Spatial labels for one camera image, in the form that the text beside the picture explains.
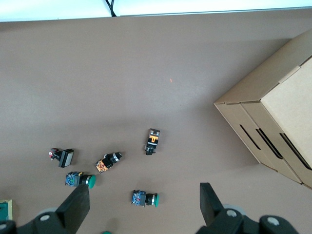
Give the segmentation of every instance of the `box side panel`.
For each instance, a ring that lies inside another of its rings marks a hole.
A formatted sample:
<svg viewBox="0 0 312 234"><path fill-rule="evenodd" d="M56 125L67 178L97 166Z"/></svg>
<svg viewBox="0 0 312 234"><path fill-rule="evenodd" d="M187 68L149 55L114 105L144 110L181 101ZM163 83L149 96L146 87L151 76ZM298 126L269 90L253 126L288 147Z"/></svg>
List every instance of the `box side panel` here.
<svg viewBox="0 0 312 234"><path fill-rule="evenodd" d="M260 100L283 77L300 66L312 53L312 30L288 43L249 73L216 103L240 103Z"/></svg>
<svg viewBox="0 0 312 234"><path fill-rule="evenodd" d="M262 102L312 167L312 58L265 95Z"/></svg>
<svg viewBox="0 0 312 234"><path fill-rule="evenodd" d="M296 155L293 147L297 146L290 141L289 144L285 139L284 131L275 122L270 113L261 104L243 104L246 111L252 116L252 118L257 122L257 125L262 128L267 136L270 138L272 143L276 146L285 160L289 163L295 173L299 176L302 182L310 187L312 187L312 170L308 168L303 160L300 159L300 155Z"/></svg>
<svg viewBox="0 0 312 234"><path fill-rule="evenodd" d="M258 142L261 141L257 136L255 129L257 126L253 120L248 116L244 109L239 105L215 105L221 114L225 117L227 122L231 125L237 135L241 138L247 148L252 152L254 157L266 166L276 170L268 157L262 152Z"/></svg>

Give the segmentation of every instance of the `black slot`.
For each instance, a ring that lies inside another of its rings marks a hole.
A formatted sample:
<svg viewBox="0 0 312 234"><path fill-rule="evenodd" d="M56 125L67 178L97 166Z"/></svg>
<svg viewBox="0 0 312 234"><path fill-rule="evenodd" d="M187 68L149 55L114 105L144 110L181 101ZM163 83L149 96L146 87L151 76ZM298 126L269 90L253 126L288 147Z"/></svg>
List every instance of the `black slot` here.
<svg viewBox="0 0 312 234"><path fill-rule="evenodd" d="M253 144L255 145L255 147L257 147L257 149L261 150L260 147L255 143L254 139L252 139L252 137L247 133L247 131L245 130L245 128L243 127L243 125L240 124L240 127L243 129L243 131L246 133L246 135L249 137L249 139L253 142Z"/></svg>
<svg viewBox="0 0 312 234"><path fill-rule="evenodd" d="M284 141L286 142L286 144L289 146L289 148L291 148L291 150L293 151L293 153L298 157L298 159L302 162L302 164L309 170L312 170L311 167L309 166L309 164L307 163L307 161L303 158L303 156L299 153L299 151L296 149L296 147L293 145L293 143L291 142L291 140L289 140L289 138L286 136L285 133L280 133L281 137L284 139Z"/></svg>
<svg viewBox="0 0 312 234"><path fill-rule="evenodd" d="M275 154L275 156L279 159L283 159L282 155L279 153L277 148L273 145L273 143L270 141L270 139L265 135L265 133L262 131L261 128L256 129L259 135L262 137L265 143L267 143L268 147L272 150L272 152Z"/></svg>

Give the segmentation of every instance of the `bright light panel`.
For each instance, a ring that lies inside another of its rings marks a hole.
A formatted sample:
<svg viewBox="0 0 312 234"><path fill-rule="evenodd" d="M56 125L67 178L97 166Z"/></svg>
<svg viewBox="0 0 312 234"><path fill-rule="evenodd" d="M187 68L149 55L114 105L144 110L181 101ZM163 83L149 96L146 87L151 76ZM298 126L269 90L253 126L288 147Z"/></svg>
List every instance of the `bright light panel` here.
<svg viewBox="0 0 312 234"><path fill-rule="evenodd" d="M140 16L302 7L312 7L312 0L115 0L114 11L118 16ZM0 0L0 21L110 16L105 0Z"/></svg>

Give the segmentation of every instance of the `cardboard box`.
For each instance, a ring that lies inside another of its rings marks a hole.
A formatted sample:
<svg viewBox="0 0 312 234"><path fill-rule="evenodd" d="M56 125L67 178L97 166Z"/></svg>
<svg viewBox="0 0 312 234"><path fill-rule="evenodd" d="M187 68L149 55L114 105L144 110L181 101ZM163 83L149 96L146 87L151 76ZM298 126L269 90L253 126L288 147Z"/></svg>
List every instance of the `cardboard box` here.
<svg viewBox="0 0 312 234"><path fill-rule="evenodd" d="M260 163L312 187L312 30L214 104Z"/></svg>

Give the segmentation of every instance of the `gray floor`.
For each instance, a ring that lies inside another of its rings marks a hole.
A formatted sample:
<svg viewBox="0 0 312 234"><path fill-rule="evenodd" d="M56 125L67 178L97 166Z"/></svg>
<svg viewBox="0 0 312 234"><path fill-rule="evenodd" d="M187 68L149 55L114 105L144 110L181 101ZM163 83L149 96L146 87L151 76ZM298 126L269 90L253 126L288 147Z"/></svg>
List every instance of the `gray floor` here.
<svg viewBox="0 0 312 234"><path fill-rule="evenodd" d="M274 214L310 233L312 191L257 164L213 106L289 39L312 10L0 23L0 198L22 225L73 190L69 171L97 173L79 234L195 233L199 183L250 218ZM159 147L145 156L149 128ZM73 165L51 162L74 148ZM131 205L133 189L159 207Z"/></svg>

